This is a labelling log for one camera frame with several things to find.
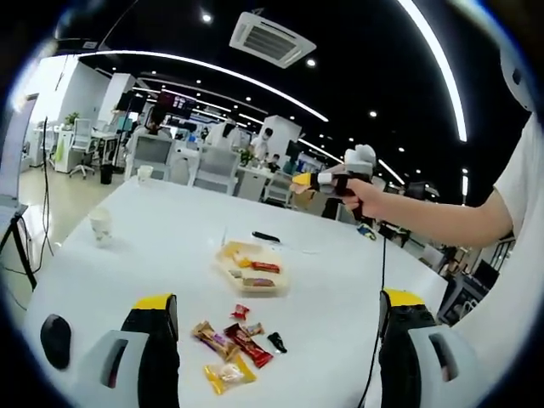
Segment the person's right hand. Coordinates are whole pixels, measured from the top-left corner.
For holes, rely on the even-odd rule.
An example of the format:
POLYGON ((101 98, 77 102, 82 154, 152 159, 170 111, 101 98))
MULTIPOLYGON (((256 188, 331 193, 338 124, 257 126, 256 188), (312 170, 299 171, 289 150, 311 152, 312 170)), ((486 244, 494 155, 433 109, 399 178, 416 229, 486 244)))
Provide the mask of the person's right hand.
POLYGON ((354 212, 361 207, 361 213, 368 218, 380 218, 383 193, 373 184, 366 181, 349 178, 346 189, 351 195, 344 195, 342 200, 344 206, 354 212))

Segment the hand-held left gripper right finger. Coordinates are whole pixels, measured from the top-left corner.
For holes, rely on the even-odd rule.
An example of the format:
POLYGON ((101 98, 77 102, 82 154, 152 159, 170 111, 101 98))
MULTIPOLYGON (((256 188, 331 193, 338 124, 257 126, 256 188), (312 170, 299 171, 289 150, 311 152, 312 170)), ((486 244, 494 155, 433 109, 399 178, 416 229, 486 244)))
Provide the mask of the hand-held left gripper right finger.
POLYGON ((470 345, 416 295, 380 293, 382 407, 476 407, 483 375, 470 345))

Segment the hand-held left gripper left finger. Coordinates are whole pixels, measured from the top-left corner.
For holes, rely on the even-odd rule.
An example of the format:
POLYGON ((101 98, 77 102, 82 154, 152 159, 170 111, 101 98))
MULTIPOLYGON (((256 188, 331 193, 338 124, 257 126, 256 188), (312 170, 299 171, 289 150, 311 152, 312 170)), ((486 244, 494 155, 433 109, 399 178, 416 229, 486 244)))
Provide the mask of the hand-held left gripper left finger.
POLYGON ((178 341, 176 296, 141 298, 82 358, 82 405, 178 407, 178 341))

